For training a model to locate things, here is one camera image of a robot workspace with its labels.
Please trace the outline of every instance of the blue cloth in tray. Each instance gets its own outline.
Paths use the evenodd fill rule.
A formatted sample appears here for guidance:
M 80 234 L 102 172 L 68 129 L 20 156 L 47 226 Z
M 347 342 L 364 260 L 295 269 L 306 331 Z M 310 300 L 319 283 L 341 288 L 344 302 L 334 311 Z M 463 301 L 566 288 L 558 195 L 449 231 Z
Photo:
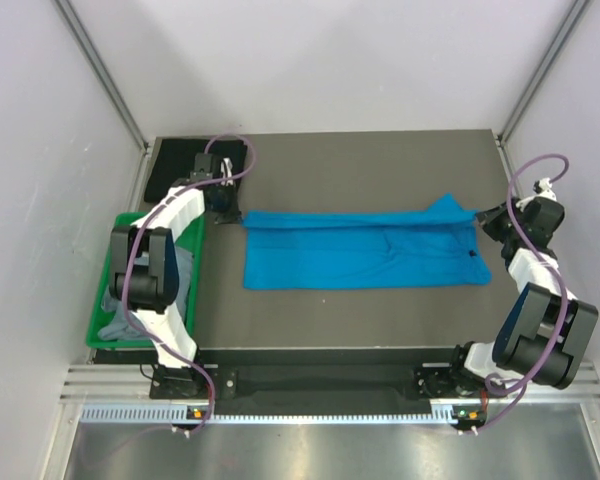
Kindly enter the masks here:
M 245 288 L 358 289 L 484 285 L 475 211 L 450 194 L 424 212 L 250 212 Z

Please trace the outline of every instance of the metal frame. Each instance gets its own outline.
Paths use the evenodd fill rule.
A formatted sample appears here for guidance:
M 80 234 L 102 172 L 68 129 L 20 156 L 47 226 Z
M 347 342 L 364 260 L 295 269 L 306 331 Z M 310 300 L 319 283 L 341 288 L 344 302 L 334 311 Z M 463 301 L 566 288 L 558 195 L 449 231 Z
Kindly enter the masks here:
M 71 4 L 70 0 L 52 0 L 56 6 L 60 17 L 65 21 L 69 31 L 73 35 L 78 47 L 84 54 L 84 57 L 96 75 L 98 82 L 102 86 L 103 90 L 111 100 L 114 108 L 120 115 L 122 122 L 129 131 L 129 134 L 138 144 L 142 150 L 146 150 L 147 141 L 145 140 L 140 127 L 136 123 L 133 115 L 129 111 L 127 104 L 120 93 L 120 90 L 116 86 L 111 74 L 107 70 L 98 50 L 96 49 L 93 41 L 89 37 L 87 30 L 84 28 L 80 17 L 78 16 L 75 8 Z
M 560 56 L 560 53 L 564 50 L 567 41 L 571 38 L 571 35 L 575 31 L 576 26 L 584 16 L 591 2 L 592 0 L 574 0 L 571 3 L 569 11 L 560 23 L 560 27 L 551 40 L 551 43 L 549 43 L 549 47 L 542 56 L 542 60 L 540 60 L 533 75 L 531 75 L 522 94 L 518 97 L 518 101 L 504 124 L 502 133 L 498 135 L 498 138 L 503 145 L 506 145 L 511 138 L 511 135 L 547 78 L 547 75 Z
M 55 434 L 45 462 L 45 470 L 40 478 L 63 478 L 68 465 L 71 447 L 77 434 L 79 421 L 85 411 L 108 411 L 110 415 L 131 416 L 132 412 L 146 409 L 179 411 L 186 407 L 204 409 L 206 400 L 149 400 L 150 380 L 140 374 L 137 365 L 73 365 L 69 369 L 62 390 L 60 409 Z M 491 399 L 494 404 L 506 404 L 510 399 Z M 223 424 L 440 424 L 451 423 L 445 412 L 453 406 L 474 405 L 477 399 L 436 399 L 432 400 L 432 415 L 413 416 L 253 416 L 237 418 L 218 416 L 214 423 Z M 600 381 L 591 362 L 583 362 L 573 384 L 565 390 L 556 390 L 531 384 L 522 399 L 524 404 L 562 403 L 580 405 L 584 422 L 591 437 L 592 448 L 600 465 Z M 93 415 L 87 420 L 94 423 Z M 124 418 L 124 423 L 147 422 L 146 418 Z

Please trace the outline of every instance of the white wall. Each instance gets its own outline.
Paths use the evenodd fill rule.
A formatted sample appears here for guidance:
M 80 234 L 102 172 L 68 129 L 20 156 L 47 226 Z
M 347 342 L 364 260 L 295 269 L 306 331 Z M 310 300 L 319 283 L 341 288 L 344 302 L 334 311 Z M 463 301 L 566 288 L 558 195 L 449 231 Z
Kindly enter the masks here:
M 499 130 L 570 2 L 73 3 L 150 137 Z
M 0 479 L 34 478 L 140 154 L 49 0 L 0 1 Z
M 518 165 L 548 151 L 571 158 L 571 171 L 556 185 L 567 217 L 555 246 L 570 288 L 600 310 L 600 0 L 592 2 L 510 150 Z M 600 318 L 588 356 L 600 374 Z

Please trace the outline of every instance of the green tray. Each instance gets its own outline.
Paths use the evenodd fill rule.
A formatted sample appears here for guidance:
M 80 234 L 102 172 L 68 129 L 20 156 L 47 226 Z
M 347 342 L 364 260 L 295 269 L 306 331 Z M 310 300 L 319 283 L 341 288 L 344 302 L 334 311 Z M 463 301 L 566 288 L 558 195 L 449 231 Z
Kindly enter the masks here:
M 121 213 L 116 217 L 115 225 L 130 225 L 139 218 L 145 216 L 142 212 Z M 200 259 L 202 256 L 202 242 L 204 240 L 204 216 L 196 218 L 182 232 L 176 242 L 178 247 L 184 248 L 193 254 L 193 267 L 191 270 L 191 286 L 189 287 L 189 299 L 187 301 L 187 315 L 184 320 L 184 326 L 189 333 L 193 335 L 193 326 L 195 323 L 196 311 L 196 292 L 198 291 L 198 277 L 200 275 Z M 152 347 L 150 340 L 127 340 L 127 341 L 103 341 L 98 337 L 98 332 L 102 327 L 111 323 L 115 312 L 105 312 L 102 310 L 102 297 L 107 288 L 109 288 L 109 262 L 110 253 L 107 252 L 107 259 L 104 262 L 102 275 L 100 276 L 100 286 L 96 294 L 96 300 L 91 314 L 91 323 L 87 330 L 87 345 L 91 348 L 147 348 Z

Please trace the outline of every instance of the cable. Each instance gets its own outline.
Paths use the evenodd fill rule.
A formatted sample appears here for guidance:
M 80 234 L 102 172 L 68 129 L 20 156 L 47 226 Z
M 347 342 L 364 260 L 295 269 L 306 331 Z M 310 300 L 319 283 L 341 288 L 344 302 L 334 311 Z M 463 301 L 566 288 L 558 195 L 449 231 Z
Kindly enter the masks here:
M 251 172 L 251 170 L 253 169 L 253 167 L 255 166 L 255 164 L 258 161 L 258 156 L 256 153 L 256 149 L 253 146 L 253 144 L 251 143 L 251 141 L 249 141 L 249 139 L 247 139 L 246 137 L 243 137 L 242 135 L 238 135 L 235 133 L 224 133 L 221 135 L 216 135 L 215 137 L 212 137 L 209 140 L 209 142 L 207 142 L 204 152 L 209 153 L 211 146 L 215 142 L 217 142 L 219 139 L 227 137 L 227 136 L 232 136 L 239 140 L 242 140 L 242 142 L 247 146 L 247 151 L 251 151 L 251 162 L 249 163 L 249 166 L 246 169 L 244 169 L 242 172 L 240 172 L 236 175 L 232 175 L 228 178 L 213 178 L 210 180 L 203 180 L 201 182 L 194 183 L 192 185 L 188 185 L 187 187 L 179 190 L 175 195 L 173 195 L 170 198 L 172 198 L 172 199 L 177 198 L 180 195 L 184 194 L 185 192 L 193 190 L 194 188 L 199 188 L 199 187 L 204 187 L 206 185 L 213 185 L 216 183 L 226 182 L 228 180 L 237 180 L 239 178 L 246 176 L 247 174 L 249 174 L 249 172 Z M 134 259 L 136 258 L 136 255 L 138 254 L 138 249 L 140 248 L 140 241 L 141 241 L 142 236 L 144 235 L 144 232 L 146 231 L 147 227 L 151 224 L 153 219 L 156 218 L 156 216 L 158 216 L 160 214 L 160 212 L 162 212 L 164 210 L 164 208 L 165 208 L 164 205 L 161 205 L 160 207 L 156 208 L 151 214 L 149 214 L 146 217 L 146 219 L 144 220 L 144 222 L 138 229 L 136 238 L 131 246 L 131 252 L 129 254 L 129 262 L 127 263 L 127 270 L 125 271 L 125 277 L 124 277 L 124 283 L 122 285 L 122 295 L 120 298 L 120 302 L 122 303 L 122 312 L 124 314 L 124 317 L 127 320 L 127 323 L 129 324 L 129 326 L 131 328 L 133 328 L 134 330 L 144 334 L 145 336 L 147 336 L 148 338 L 153 340 L 157 345 L 162 347 L 162 349 L 165 352 L 167 352 L 169 355 L 171 355 L 172 357 L 180 360 L 185 365 L 193 368 L 196 372 L 198 372 L 200 375 L 202 375 L 202 377 L 207 382 L 207 385 L 209 386 L 209 408 L 205 412 L 204 417 L 202 417 L 202 420 L 200 421 L 200 423 L 197 424 L 195 426 L 195 428 L 193 428 L 189 432 L 189 435 L 193 435 L 193 434 L 199 432 L 200 429 L 202 429 L 202 427 L 211 418 L 211 415 L 213 415 L 213 409 L 214 409 L 215 399 L 216 399 L 216 388 L 213 383 L 213 380 L 211 379 L 209 374 L 203 368 L 196 365 L 192 360 L 189 360 L 188 358 L 185 358 L 182 355 L 180 355 L 178 352 L 174 351 L 172 348 L 170 348 L 168 345 L 166 345 L 162 341 L 162 339 L 160 339 L 158 336 L 152 334 L 151 332 L 148 332 L 142 324 L 139 324 L 138 322 L 136 322 L 135 319 L 133 319 L 132 315 L 130 314 L 129 306 L 128 306 L 129 305 L 129 285 L 131 282 L 131 274 L 133 273 Z M 141 437 L 145 433 L 149 433 L 149 432 L 152 432 L 155 430 L 165 430 L 165 429 L 171 429 L 171 426 L 157 425 L 157 426 L 151 426 L 144 430 L 141 430 L 140 432 L 136 433 L 132 437 L 130 437 L 127 440 L 125 440 L 124 442 L 122 442 L 120 445 L 118 445 L 116 448 L 114 448 L 113 451 L 111 451 L 105 458 L 99 460 L 96 463 L 89 463 L 86 461 L 86 456 L 84 454 L 84 442 L 80 442 L 81 443 L 81 446 L 80 446 L 81 461 L 82 461 L 83 465 L 85 466 L 85 468 L 87 468 L 88 470 L 94 470 L 94 469 L 100 467 L 101 465 L 103 465 L 111 457 L 113 457 L 116 453 L 118 453 L 124 447 L 126 447 L 127 445 L 132 443 L 135 439 Z
M 150 377 L 149 375 L 147 375 L 146 373 L 144 373 L 144 370 L 142 369 L 142 364 L 138 365 L 138 367 L 140 367 L 140 375 L 142 375 L 144 378 L 153 382 L 153 378 Z
M 120 443 L 116 447 L 114 447 L 113 450 L 111 450 L 109 453 L 107 453 L 107 455 L 104 458 L 101 458 L 97 462 L 90 462 L 89 460 L 87 460 L 87 452 L 86 452 L 86 446 L 85 446 L 86 442 L 84 441 L 84 438 L 79 438 L 78 444 L 80 445 L 80 447 L 79 447 L 80 462 L 82 462 L 82 466 L 86 470 L 97 470 L 102 465 L 104 465 L 106 462 L 108 462 L 112 457 L 114 457 L 116 454 L 118 454 L 127 445 L 130 445 L 131 443 L 135 442 L 138 438 L 144 436 L 146 433 L 156 432 L 158 430 L 173 430 L 173 427 L 171 425 L 152 425 L 150 427 L 144 428 L 144 429 L 140 430 L 138 433 L 131 435 L 129 438 L 124 440 L 122 443 Z
M 533 243 L 531 243 L 531 241 L 525 234 L 524 230 L 518 223 L 518 220 L 516 219 L 515 213 L 513 211 L 513 189 L 514 189 L 516 181 L 518 180 L 520 175 L 525 170 L 527 170 L 529 167 L 531 167 L 543 160 L 548 160 L 550 158 L 557 158 L 559 160 L 562 160 L 562 162 L 564 163 L 564 167 L 563 167 L 562 171 L 558 175 L 556 175 L 554 178 L 551 179 L 551 183 L 554 183 L 554 182 L 560 180 L 562 177 L 564 177 L 564 175 L 569 170 L 569 159 L 564 155 L 561 155 L 559 153 L 547 153 L 545 155 L 540 155 L 539 157 L 529 160 L 527 163 L 522 165 L 522 167 L 520 167 L 518 170 L 516 170 L 513 173 L 513 175 L 511 175 L 511 179 L 509 180 L 509 185 L 507 187 L 506 206 L 507 206 L 507 213 L 509 214 L 509 218 L 511 219 L 511 224 L 513 225 L 513 228 L 516 230 L 516 232 L 520 236 L 520 239 L 523 241 L 523 243 L 526 245 L 526 247 L 535 255 L 535 257 L 538 259 L 538 261 L 540 261 L 541 264 L 547 270 L 549 270 L 549 272 L 556 279 L 558 286 L 560 287 L 560 310 L 558 311 L 558 318 L 556 319 L 556 323 L 553 328 L 553 332 L 551 333 L 551 336 L 549 337 L 549 341 L 547 342 L 547 345 L 545 346 L 542 354 L 540 355 L 540 357 L 538 358 L 536 363 L 533 365 L 533 367 L 531 367 L 531 369 L 520 380 L 516 381 L 510 387 L 505 386 L 504 388 L 502 388 L 502 387 L 498 387 L 493 384 L 493 380 L 496 380 L 496 379 L 499 380 L 500 382 L 504 383 L 503 380 L 500 378 L 500 376 L 497 373 L 487 375 L 487 377 L 485 378 L 485 387 L 487 388 L 487 391 L 489 393 L 491 393 L 492 395 L 506 396 L 506 395 L 509 395 L 518 390 L 519 390 L 519 393 L 516 396 L 516 398 L 514 398 L 513 401 L 509 405 L 507 405 L 502 411 L 500 411 L 495 417 L 490 419 L 482 427 L 475 429 L 474 432 L 476 433 L 476 435 L 478 434 L 478 432 L 482 432 L 482 431 L 486 430 L 487 428 L 492 427 L 493 425 L 498 423 L 500 420 L 502 420 L 518 404 L 518 402 L 520 402 L 520 400 L 522 400 L 522 397 L 524 396 L 525 392 L 527 391 L 527 385 L 533 379 L 533 377 L 536 376 L 536 374 L 540 371 L 540 369 L 544 366 L 547 359 L 549 358 L 549 355 L 551 355 L 551 352 L 553 351 L 553 347 L 555 347 L 556 342 L 558 341 L 558 337 L 560 336 L 560 332 L 562 331 L 562 327 L 567 318 L 567 307 L 569 306 L 569 298 L 568 298 L 567 286 L 565 285 L 564 280 L 560 276 L 560 273 L 555 268 L 553 268 L 551 265 L 548 265 L 545 262 L 544 258 L 542 258 L 542 255 L 540 254 L 538 249 L 533 245 Z

